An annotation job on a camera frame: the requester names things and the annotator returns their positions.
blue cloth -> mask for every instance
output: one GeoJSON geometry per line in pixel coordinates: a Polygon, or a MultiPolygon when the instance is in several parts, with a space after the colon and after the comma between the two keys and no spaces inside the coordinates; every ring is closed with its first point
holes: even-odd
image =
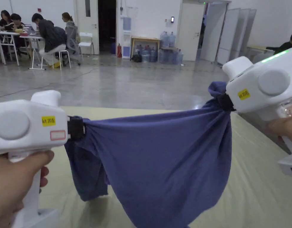
{"type": "MultiPolygon", "coordinates": [[[[215,82],[209,92],[225,87],[215,82]]],[[[84,122],[86,137],[66,144],[83,200],[106,194],[108,181],[136,227],[183,228],[221,197],[232,136],[230,111],[216,99],[198,110],[84,122]]]]}

window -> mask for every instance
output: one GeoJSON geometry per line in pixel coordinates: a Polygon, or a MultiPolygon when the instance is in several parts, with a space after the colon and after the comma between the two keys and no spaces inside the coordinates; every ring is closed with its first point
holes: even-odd
{"type": "Polygon", "coordinates": [[[86,17],[91,17],[90,0],[85,0],[85,4],[86,4],[86,17]]]}

yellow label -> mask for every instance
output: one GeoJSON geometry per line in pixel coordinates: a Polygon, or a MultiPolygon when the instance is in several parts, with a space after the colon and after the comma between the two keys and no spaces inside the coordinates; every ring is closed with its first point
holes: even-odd
{"type": "Polygon", "coordinates": [[[55,126],[55,116],[43,116],[42,118],[42,126],[43,127],[49,127],[49,126],[55,126]]]}
{"type": "Polygon", "coordinates": [[[250,94],[247,89],[244,89],[238,93],[239,98],[243,101],[247,98],[250,98],[250,94]]]}

dark doorway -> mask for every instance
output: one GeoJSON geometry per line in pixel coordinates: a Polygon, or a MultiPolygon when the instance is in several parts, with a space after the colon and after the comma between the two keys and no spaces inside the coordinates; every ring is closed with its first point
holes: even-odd
{"type": "Polygon", "coordinates": [[[98,0],[98,33],[100,54],[113,53],[116,42],[116,0],[98,0]]]}

yellow shoe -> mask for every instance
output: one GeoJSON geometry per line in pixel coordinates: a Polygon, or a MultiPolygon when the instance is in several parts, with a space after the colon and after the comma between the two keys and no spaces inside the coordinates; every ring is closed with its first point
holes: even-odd
{"type": "Polygon", "coordinates": [[[58,68],[60,67],[60,62],[58,61],[57,63],[54,63],[54,68],[58,68]]]}

